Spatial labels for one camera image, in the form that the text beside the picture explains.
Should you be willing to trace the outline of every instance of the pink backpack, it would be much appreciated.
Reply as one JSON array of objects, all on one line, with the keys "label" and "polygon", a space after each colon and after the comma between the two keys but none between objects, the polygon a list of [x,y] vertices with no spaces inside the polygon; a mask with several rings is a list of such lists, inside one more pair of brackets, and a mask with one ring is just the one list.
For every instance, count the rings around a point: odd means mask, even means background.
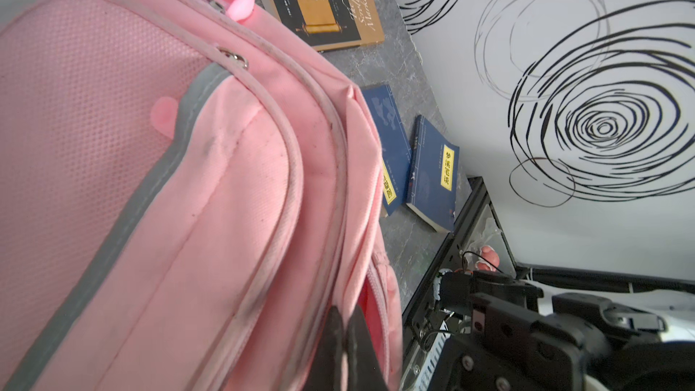
[{"label": "pink backpack", "polygon": [[40,0],[0,102],[5,390],[300,390],[358,305],[395,390],[376,128],[254,0]]}]

